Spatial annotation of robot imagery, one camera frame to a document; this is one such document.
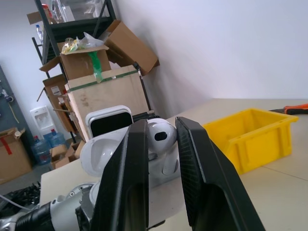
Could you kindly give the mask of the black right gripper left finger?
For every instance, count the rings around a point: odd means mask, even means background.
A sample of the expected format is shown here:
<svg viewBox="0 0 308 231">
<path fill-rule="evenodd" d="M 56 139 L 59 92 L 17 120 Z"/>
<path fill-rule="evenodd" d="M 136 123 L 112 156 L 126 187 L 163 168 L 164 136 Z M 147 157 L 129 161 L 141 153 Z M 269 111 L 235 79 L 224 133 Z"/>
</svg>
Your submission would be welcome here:
<svg viewBox="0 0 308 231">
<path fill-rule="evenodd" d="M 92 231 L 145 231 L 149 225 L 148 123 L 132 124 L 104 168 Z"/>
</svg>

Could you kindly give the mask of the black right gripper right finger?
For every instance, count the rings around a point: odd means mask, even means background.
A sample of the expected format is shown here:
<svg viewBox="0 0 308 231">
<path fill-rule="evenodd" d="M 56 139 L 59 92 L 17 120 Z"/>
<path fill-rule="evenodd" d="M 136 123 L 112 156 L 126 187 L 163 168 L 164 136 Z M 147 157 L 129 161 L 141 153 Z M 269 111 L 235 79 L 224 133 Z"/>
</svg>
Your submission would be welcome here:
<svg viewBox="0 0 308 231">
<path fill-rule="evenodd" d="M 178 116 L 180 174 L 194 231 L 263 231 L 259 215 L 231 161 L 197 122 Z"/>
</svg>

